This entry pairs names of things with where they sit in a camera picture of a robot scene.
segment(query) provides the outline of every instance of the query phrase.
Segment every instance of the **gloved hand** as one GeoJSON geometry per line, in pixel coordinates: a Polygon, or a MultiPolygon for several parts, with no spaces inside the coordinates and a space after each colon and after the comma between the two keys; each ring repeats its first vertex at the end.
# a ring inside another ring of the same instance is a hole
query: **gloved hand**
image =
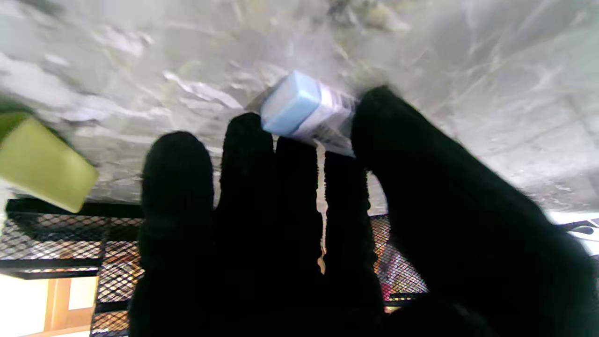
{"type": "Polygon", "coordinates": [[[330,323],[335,317],[348,329],[366,329],[383,312],[366,172],[355,159],[333,153],[325,162],[328,253],[322,275],[314,146],[281,137],[273,151],[258,115],[234,118],[213,211],[212,167],[203,145],[189,133],[162,136],[143,171],[146,221],[139,247],[146,274],[129,312],[131,335],[158,334],[160,320],[198,329],[267,329],[269,321],[294,326],[315,312],[330,323]],[[197,275],[193,281],[188,270],[197,275]],[[190,298],[202,311],[149,309],[188,307],[181,301],[190,298]],[[231,315],[231,302],[252,310],[231,315]]]}

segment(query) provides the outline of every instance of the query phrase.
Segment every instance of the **black glove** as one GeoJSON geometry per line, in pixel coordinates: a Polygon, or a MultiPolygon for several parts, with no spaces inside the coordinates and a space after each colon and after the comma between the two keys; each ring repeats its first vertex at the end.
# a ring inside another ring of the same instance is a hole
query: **black glove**
{"type": "Polygon", "coordinates": [[[395,246],[434,297],[395,312],[387,328],[446,333],[440,317],[462,317],[458,335],[597,334],[581,245],[412,106],[385,87],[369,91],[352,144],[385,191],[395,246]]]}

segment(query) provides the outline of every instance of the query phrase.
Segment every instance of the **black metal frame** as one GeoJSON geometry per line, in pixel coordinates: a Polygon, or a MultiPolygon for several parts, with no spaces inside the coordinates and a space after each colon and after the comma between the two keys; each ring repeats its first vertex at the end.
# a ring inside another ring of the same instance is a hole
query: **black metal frame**
{"type": "MultiPolygon", "coordinates": [[[[57,222],[41,225],[39,215],[95,216],[100,218],[143,218],[143,212],[136,204],[86,203],[79,213],[71,213],[44,201],[23,198],[11,199],[6,206],[7,218],[14,221],[20,231],[36,242],[103,242],[136,241],[137,228],[121,226],[112,231],[110,221],[105,226],[86,226],[85,224],[65,225],[57,222]],[[73,235],[74,230],[84,231],[85,235],[73,235]]],[[[102,264],[102,256],[97,258],[18,258],[0,259],[0,273],[21,279],[75,278],[96,276],[102,264]],[[63,271],[62,269],[87,269],[63,271]],[[29,270],[57,270],[46,272],[28,272],[29,270]]]]}

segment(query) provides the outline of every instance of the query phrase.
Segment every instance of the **finger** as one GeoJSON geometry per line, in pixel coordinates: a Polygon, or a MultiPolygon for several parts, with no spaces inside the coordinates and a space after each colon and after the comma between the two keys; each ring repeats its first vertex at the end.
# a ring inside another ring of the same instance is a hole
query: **finger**
{"type": "Polygon", "coordinates": [[[205,257],[212,241],[214,191],[212,164],[203,144],[187,132],[160,137],[146,156],[142,176],[146,220],[139,247],[144,268],[168,269],[187,263],[185,257],[205,257]],[[191,252],[190,237],[201,246],[197,252],[191,252]]]}
{"type": "Polygon", "coordinates": [[[372,269],[376,254],[366,171],[354,158],[327,152],[325,182],[327,266],[372,269]]]}
{"type": "Polygon", "coordinates": [[[279,138],[277,165],[277,230],[288,247],[287,261],[294,269],[320,275],[322,217],[316,211],[316,148],[279,138]]]}
{"type": "MultiPolygon", "coordinates": [[[[220,201],[217,207],[217,244],[227,252],[260,247],[258,230],[271,221],[274,169],[273,138],[262,130],[260,117],[246,113],[229,123],[223,145],[220,201]]],[[[255,249],[250,252],[258,254],[255,249]]]]}
{"type": "Polygon", "coordinates": [[[325,182],[325,276],[341,291],[352,293],[344,305],[382,312],[380,284],[373,270],[377,255],[368,217],[366,171],[354,158],[327,152],[325,182]]]}

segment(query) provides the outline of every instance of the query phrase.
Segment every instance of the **white label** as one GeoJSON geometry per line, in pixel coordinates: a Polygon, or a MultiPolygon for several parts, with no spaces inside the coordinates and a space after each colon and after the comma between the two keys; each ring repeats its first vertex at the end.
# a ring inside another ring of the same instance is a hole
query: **white label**
{"type": "Polygon", "coordinates": [[[320,106],[294,132],[306,143],[316,139],[328,151],[355,157],[350,139],[356,100],[320,84],[320,106]]]}

